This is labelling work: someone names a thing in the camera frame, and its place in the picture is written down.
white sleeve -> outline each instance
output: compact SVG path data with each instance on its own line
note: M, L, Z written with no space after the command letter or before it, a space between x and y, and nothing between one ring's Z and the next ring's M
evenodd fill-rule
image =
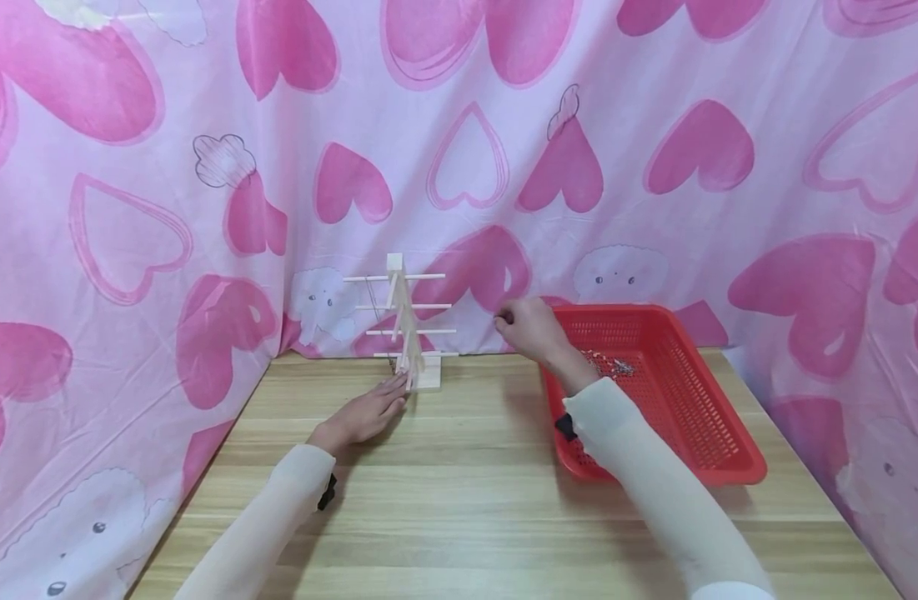
M567 398L565 408L585 452L622 482L642 520L680 569L688 593L718 582L772 588L722 507L615 381L600 379Z
M691 600L775 600L775 596L749 583L723 581L697 589Z

wooden tabletop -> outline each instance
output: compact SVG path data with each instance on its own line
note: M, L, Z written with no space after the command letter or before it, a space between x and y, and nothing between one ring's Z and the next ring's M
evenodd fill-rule
M779 598L899 598L722 354L704 355L769 463L761 485L714 493ZM381 360L274 361L131 599L172 598L275 463L388 375ZM685 597L621 488L558 466L535 365L447 358L442 380L393 435L339 457L339 498L296 532L263 600Z

white rod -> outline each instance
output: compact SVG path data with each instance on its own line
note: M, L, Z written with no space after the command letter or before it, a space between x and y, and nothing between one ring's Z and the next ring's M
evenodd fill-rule
M369 305L359 304L358 306L356 306L355 309L356 310L375 310L375 309L382 309L382 308L383 308L382 306L372 306L370 304ZM452 308L452 304L413 304L412 308L415 310L445 309L445 308Z
M458 356L457 352L422 352L422 356ZM372 354L375 358L400 358L401 352L376 352Z
M414 279L445 279L444 272L422 272L420 274L407 274L404 278L408 279L410 282ZM343 282L345 283L356 283L356 282L387 282L389 276L387 274L369 274L365 277L343 277Z
M393 332L391 329L370 329L365 331L365 335L390 335ZM418 335L440 335L445 333L459 333L458 329L415 329L415 333Z

fabric backdrop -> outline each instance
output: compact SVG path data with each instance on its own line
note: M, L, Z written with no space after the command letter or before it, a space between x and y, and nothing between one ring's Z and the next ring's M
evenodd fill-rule
M918 0L0 0L0 598L124 595L389 252L446 352L678 311L918 599Z

wooden base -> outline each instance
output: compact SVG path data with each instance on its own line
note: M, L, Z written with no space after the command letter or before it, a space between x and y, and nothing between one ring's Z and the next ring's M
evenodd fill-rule
M440 390L442 387L442 358L441 356L423 356L425 369L419 373L419 381L415 384L416 390Z

